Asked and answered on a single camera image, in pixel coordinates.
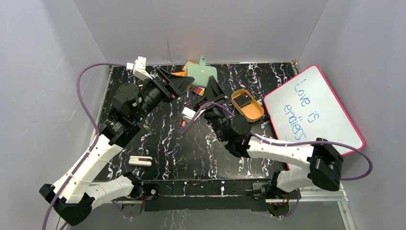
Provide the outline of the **green card holder wallet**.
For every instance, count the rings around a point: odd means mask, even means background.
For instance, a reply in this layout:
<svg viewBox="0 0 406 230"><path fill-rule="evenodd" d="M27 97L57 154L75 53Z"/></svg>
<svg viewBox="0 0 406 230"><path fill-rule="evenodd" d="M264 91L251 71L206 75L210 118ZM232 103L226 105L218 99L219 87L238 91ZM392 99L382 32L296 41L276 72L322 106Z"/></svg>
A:
<svg viewBox="0 0 406 230"><path fill-rule="evenodd" d="M216 67L206 64L207 57L205 55L200 56L198 63L189 64L186 69L186 74L189 77L194 77L195 81L192 83L193 87L205 88L210 76L214 76L217 80Z"/></svg>

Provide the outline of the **black credit cards stack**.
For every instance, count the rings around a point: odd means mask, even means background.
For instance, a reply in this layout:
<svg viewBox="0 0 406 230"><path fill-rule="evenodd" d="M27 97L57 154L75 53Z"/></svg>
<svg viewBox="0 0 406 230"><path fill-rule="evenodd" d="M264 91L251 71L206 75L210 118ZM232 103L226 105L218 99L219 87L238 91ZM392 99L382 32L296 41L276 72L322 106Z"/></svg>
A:
<svg viewBox="0 0 406 230"><path fill-rule="evenodd" d="M243 108L251 103L251 97L247 93L242 93L234 101L240 108Z"/></svg>

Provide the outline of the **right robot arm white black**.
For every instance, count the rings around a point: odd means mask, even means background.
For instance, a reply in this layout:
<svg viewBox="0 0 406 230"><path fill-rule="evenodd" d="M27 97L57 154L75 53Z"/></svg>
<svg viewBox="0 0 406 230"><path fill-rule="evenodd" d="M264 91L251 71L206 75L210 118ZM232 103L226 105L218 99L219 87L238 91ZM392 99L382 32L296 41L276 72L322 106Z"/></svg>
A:
<svg viewBox="0 0 406 230"><path fill-rule="evenodd" d="M237 158L271 159L295 165L294 169L275 172L271 179L270 194L283 198L302 187L316 186L327 191L340 187L343 165L342 155L328 143L317 138L309 144L257 137L243 115L225 114L225 94L215 77L210 76L202 99L195 109L212 127L219 141Z"/></svg>

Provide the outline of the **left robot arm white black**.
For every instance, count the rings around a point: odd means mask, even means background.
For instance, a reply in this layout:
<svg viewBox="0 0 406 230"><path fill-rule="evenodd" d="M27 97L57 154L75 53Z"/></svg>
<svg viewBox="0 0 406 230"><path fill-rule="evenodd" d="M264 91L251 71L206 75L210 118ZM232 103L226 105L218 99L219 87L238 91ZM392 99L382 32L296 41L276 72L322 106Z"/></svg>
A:
<svg viewBox="0 0 406 230"><path fill-rule="evenodd" d="M139 123L159 103L172 102L194 82L193 77L177 76L162 68L157 69L157 74L156 78L147 76L142 87L122 84L113 97L108 118L96 127L93 143L65 175L40 188L42 197L67 224L80 224L93 209L117 198L145 196L142 180L131 172L98 185L92 182L135 137L140 131Z"/></svg>

